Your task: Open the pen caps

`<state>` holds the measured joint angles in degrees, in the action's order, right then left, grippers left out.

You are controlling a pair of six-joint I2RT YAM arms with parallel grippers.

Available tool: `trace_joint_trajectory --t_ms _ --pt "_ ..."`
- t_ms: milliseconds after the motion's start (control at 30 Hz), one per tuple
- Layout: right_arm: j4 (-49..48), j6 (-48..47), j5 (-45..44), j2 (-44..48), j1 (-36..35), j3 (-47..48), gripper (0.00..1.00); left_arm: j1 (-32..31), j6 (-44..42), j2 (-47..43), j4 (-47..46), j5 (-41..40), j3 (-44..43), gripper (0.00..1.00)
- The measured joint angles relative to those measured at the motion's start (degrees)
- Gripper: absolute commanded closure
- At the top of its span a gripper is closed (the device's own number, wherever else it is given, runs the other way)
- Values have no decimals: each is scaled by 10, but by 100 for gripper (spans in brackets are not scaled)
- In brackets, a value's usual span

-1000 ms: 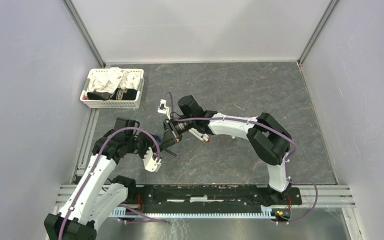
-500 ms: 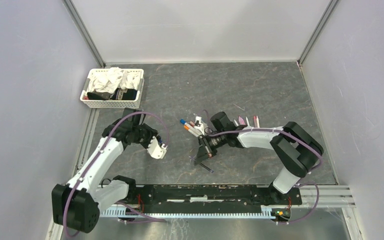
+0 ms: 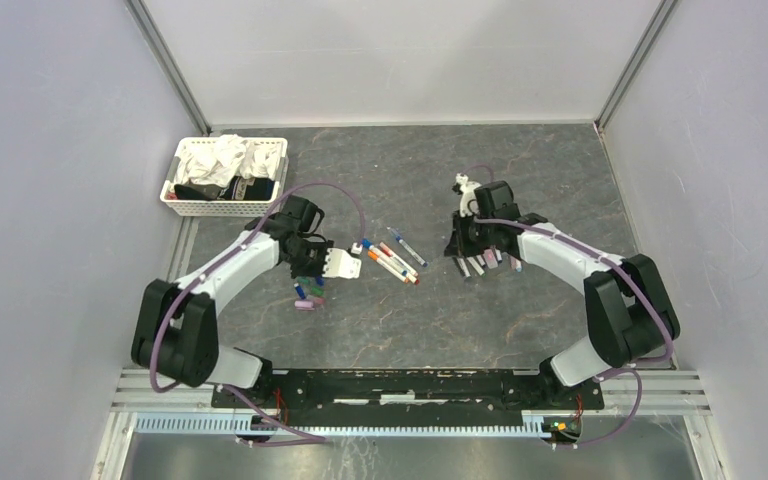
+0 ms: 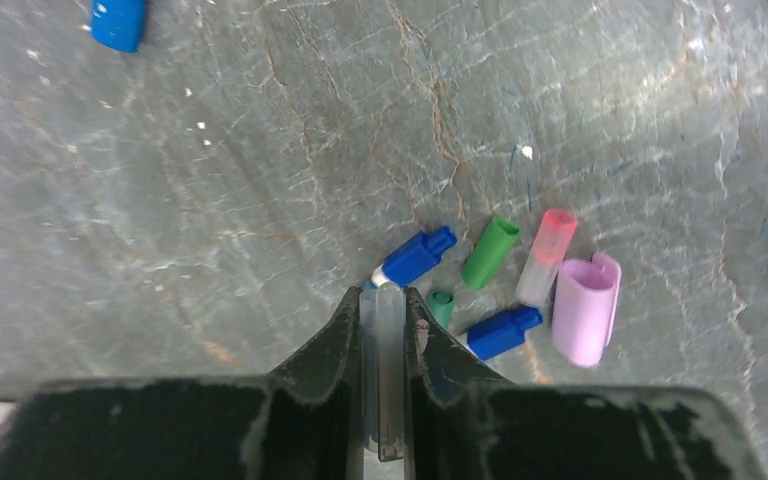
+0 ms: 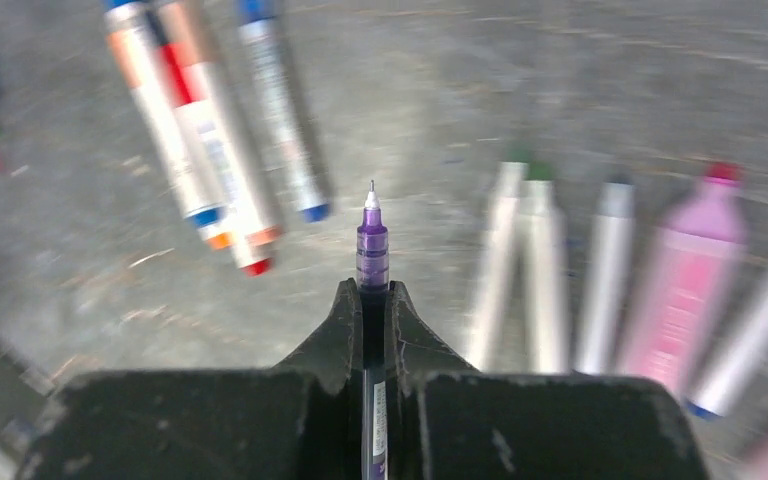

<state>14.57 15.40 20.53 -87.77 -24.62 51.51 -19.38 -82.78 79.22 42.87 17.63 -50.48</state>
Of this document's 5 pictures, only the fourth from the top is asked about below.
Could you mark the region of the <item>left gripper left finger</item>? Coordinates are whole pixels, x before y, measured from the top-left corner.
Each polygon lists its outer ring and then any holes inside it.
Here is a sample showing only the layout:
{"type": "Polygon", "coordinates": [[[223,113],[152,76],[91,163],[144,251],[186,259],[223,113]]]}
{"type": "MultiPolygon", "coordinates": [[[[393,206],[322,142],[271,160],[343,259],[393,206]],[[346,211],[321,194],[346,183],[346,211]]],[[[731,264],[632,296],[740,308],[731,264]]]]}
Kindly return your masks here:
{"type": "Polygon", "coordinates": [[[52,381],[0,426],[0,479],[359,479],[360,289],[257,376],[52,381]]]}

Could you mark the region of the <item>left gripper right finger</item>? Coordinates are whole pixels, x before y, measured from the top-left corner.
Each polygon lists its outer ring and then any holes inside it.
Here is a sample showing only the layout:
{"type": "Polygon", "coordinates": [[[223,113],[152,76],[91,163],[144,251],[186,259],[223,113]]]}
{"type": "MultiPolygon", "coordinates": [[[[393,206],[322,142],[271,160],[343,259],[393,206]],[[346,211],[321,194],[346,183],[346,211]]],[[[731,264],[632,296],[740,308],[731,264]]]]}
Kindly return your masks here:
{"type": "Polygon", "coordinates": [[[706,390],[518,385],[407,288],[409,479],[762,479],[748,435],[706,390]]]}

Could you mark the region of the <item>dark green marker cap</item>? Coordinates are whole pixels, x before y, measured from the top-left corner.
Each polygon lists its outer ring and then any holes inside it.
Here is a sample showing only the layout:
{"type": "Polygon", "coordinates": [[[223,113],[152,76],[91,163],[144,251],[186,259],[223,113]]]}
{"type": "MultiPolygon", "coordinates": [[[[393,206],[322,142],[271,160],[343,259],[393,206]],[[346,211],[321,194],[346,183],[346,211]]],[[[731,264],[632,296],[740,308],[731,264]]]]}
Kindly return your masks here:
{"type": "Polygon", "coordinates": [[[426,304],[434,320],[447,330],[455,309],[454,293],[444,289],[431,290],[426,296],[426,304]]]}

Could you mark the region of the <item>clear pen cap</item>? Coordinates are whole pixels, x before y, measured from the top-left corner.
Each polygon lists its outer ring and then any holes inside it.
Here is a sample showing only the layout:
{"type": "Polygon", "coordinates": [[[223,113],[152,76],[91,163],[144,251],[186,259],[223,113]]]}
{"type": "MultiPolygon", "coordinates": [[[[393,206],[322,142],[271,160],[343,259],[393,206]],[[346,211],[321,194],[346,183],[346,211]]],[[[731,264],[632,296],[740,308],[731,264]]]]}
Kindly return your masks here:
{"type": "Polygon", "coordinates": [[[359,296],[364,446],[381,462],[403,457],[406,297],[396,284],[359,296]]]}

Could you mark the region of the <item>blue whiteboard marker cap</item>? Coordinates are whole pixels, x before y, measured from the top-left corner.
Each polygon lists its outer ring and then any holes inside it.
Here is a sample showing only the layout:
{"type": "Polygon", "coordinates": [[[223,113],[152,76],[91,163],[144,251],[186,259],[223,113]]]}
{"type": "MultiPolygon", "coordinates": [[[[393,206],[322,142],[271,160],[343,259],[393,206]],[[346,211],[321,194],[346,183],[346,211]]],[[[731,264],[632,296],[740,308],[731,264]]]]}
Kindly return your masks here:
{"type": "Polygon", "coordinates": [[[371,274],[370,284],[378,288],[387,283],[408,286],[441,263],[457,237],[448,226],[432,233],[420,231],[385,257],[371,274]]]}

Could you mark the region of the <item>pink highlighter cap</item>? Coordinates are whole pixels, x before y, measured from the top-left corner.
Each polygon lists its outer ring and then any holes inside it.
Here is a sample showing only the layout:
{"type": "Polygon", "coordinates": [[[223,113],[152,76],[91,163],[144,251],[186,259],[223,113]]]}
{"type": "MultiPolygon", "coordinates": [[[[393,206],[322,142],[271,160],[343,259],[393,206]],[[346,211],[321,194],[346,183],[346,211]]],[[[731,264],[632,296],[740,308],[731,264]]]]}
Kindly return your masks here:
{"type": "Polygon", "coordinates": [[[622,269],[604,252],[562,262],[551,321],[555,348],[572,364],[599,363],[614,326],[622,269]]]}

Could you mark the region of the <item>small pink pen cap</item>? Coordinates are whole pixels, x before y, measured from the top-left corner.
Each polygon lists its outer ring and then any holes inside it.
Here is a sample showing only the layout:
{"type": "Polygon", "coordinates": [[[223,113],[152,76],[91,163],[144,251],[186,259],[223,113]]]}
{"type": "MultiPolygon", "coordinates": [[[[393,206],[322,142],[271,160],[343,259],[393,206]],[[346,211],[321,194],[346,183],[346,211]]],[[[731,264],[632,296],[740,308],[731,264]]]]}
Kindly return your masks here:
{"type": "Polygon", "coordinates": [[[553,208],[545,212],[517,284],[519,303],[545,304],[577,225],[576,216],[569,211],[553,208]]]}

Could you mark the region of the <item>blue cap white marker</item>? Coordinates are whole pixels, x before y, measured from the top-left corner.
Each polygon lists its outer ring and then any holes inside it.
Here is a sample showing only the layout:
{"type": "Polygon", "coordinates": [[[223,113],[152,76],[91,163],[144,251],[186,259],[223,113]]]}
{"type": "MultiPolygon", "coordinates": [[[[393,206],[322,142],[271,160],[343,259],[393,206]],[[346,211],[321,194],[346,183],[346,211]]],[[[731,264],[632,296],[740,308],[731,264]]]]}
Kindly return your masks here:
{"type": "Polygon", "coordinates": [[[147,0],[93,0],[90,34],[99,44],[123,53],[139,49],[147,18],[147,0]]]}

